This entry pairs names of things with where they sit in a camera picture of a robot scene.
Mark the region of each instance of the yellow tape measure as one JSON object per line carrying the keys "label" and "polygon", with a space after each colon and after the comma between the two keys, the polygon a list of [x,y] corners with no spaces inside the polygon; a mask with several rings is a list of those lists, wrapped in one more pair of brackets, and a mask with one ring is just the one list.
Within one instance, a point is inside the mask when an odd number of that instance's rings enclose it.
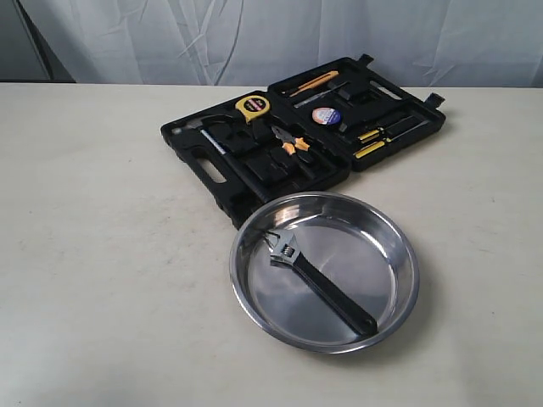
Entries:
{"label": "yellow tape measure", "polygon": [[250,95],[236,102],[236,109],[244,116],[245,121],[249,123],[270,110],[270,102],[268,99],[258,95]]}

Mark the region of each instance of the white tabletop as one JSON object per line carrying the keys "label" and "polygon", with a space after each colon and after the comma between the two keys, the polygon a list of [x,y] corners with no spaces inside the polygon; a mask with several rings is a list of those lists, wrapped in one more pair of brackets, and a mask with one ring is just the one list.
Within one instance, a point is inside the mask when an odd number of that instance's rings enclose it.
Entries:
{"label": "white tabletop", "polygon": [[248,90],[0,85],[0,405],[541,405],[543,90],[408,89],[443,130],[334,191],[402,228],[420,297],[336,356],[242,311],[236,231],[159,132]]}

